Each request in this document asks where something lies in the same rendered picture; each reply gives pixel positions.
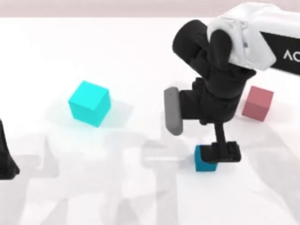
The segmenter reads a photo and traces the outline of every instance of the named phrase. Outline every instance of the teal cube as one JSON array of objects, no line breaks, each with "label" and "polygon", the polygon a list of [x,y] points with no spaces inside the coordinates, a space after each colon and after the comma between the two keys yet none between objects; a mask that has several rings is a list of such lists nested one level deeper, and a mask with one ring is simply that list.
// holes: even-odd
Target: teal cube
[{"label": "teal cube", "polygon": [[195,149],[195,167],[196,172],[214,172],[217,169],[217,163],[207,163],[202,160],[201,149],[206,148],[205,145],[197,145]]},{"label": "teal cube", "polygon": [[111,108],[109,90],[83,81],[72,97],[69,105],[73,118],[99,127]]}]

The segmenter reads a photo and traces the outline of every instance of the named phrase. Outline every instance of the turquoise block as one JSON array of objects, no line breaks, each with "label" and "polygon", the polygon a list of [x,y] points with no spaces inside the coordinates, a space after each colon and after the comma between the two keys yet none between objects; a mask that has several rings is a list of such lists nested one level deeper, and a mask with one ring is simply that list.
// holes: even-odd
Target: turquoise block
[{"label": "turquoise block", "polygon": [[195,167],[196,172],[214,172],[217,169],[217,163],[207,163],[201,158],[201,146],[197,145],[195,149]]},{"label": "turquoise block", "polygon": [[99,127],[111,108],[109,90],[83,81],[72,97],[69,105],[73,118]]}]

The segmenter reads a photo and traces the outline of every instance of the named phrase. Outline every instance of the toy block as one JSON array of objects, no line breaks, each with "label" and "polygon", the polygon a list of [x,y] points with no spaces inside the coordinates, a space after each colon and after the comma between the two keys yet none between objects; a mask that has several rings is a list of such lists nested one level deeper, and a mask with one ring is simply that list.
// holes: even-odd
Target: toy block
[{"label": "toy block", "polygon": [[242,115],[263,122],[271,106],[274,92],[252,86]]},{"label": "toy block", "polygon": [[83,81],[72,97],[69,106],[73,118],[99,127],[111,108],[109,90]]},{"label": "toy block", "polygon": [[217,169],[218,163],[207,163],[202,160],[201,149],[205,146],[197,145],[195,149],[195,167],[196,172],[214,172]]}]

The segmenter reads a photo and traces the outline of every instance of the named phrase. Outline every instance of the red cube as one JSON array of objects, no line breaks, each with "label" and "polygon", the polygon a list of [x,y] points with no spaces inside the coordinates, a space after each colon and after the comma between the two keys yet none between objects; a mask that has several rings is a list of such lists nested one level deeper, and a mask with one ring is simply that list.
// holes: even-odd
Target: red cube
[{"label": "red cube", "polygon": [[242,115],[264,121],[271,106],[273,95],[273,91],[252,86]]}]

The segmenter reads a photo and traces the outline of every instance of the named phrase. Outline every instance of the white surface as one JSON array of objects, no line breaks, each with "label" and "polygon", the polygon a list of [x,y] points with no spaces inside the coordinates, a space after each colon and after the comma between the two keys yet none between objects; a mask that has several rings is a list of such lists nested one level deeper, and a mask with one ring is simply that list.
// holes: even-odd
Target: white surface
[{"label": "white surface", "polygon": [[[1,225],[300,221],[300,76],[270,69],[247,83],[225,126],[242,149],[238,164],[195,173],[194,147],[214,141],[212,127],[166,132],[163,90],[196,77],[171,48],[189,20],[0,20],[0,118],[21,167],[0,182]],[[71,117],[82,80],[110,89],[100,128]],[[252,84],[275,92],[264,123],[240,116]]]}]

